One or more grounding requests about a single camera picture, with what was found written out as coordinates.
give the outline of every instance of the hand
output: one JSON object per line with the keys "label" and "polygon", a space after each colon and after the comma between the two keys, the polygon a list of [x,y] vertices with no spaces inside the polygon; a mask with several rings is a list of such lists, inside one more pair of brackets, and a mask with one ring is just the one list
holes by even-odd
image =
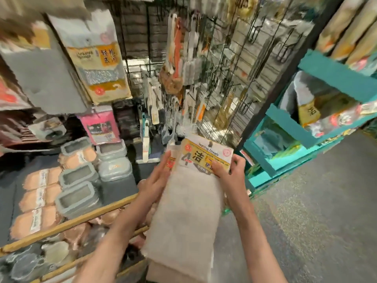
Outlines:
{"label": "hand", "polygon": [[166,186],[170,176],[170,170],[166,164],[170,156],[171,151],[167,151],[162,157],[160,164],[154,168],[148,179],[142,180],[138,184],[139,196],[147,198],[150,205],[158,201]]}
{"label": "hand", "polygon": [[213,172],[220,178],[221,187],[237,220],[242,220],[251,207],[245,186],[245,165],[246,160],[235,154],[230,163],[230,173],[220,163],[212,162]]}

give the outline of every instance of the pink package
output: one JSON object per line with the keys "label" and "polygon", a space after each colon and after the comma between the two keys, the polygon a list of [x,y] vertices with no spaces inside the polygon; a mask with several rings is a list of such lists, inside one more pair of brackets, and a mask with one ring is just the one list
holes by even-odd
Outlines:
{"label": "pink package", "polygon": [[79,115],[78,118],[94,145],[121,141],[110,105],[95,106],[91,114]]}

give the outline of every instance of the left hand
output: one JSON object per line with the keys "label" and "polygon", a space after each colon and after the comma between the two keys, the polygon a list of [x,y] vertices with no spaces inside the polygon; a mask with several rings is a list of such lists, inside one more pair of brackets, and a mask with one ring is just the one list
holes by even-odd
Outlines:
{"label": "left hand", "polygon": [[170,156],[171,151],[167,151],[148,179],[142,180],[138,184],[139,196],[148,198],[151,205],[158,201],[162,195],[170,176],[170,169],[166,166]]}

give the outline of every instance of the gray floor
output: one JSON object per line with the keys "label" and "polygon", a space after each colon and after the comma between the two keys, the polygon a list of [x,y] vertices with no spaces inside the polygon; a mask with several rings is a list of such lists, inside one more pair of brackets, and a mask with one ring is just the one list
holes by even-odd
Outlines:
{"label": "gray floor", "polygon": [[[290,283],[377,282],[377,142],[356,132],[254,200]],[[250,282],[232,214],[221,219],[212,282]]]}

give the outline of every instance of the right hand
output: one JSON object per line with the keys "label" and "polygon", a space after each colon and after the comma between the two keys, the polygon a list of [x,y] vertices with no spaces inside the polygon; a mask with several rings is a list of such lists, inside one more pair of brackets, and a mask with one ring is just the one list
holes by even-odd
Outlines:
{"label": "right hand", "polygon": [[217,161],[212,162],[213,172],[220,178],[221,187],[227,195],[230,208],[237,220],[244,219],[245,213],[252,210],[245,185],[245,165],[246,160],[235,154],[230,164],[230,173]]}

